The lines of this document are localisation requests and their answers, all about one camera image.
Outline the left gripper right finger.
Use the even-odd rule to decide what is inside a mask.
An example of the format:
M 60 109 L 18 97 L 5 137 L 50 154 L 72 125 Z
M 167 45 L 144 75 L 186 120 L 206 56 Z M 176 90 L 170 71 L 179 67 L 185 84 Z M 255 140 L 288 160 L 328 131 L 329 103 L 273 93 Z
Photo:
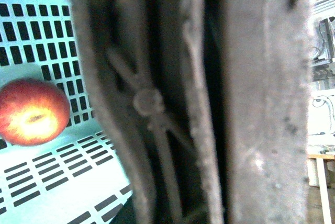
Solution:
M 315 0 L 220 0 L 229 223 L 305 223 Z

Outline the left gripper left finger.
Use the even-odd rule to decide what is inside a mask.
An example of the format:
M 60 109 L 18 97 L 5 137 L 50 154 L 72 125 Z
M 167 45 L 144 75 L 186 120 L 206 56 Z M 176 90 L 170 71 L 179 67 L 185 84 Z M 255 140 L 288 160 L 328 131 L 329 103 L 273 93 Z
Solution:
M 205 0 L 71 0 L 94 116 L 130 180 L 116 222 L 222 223 Z

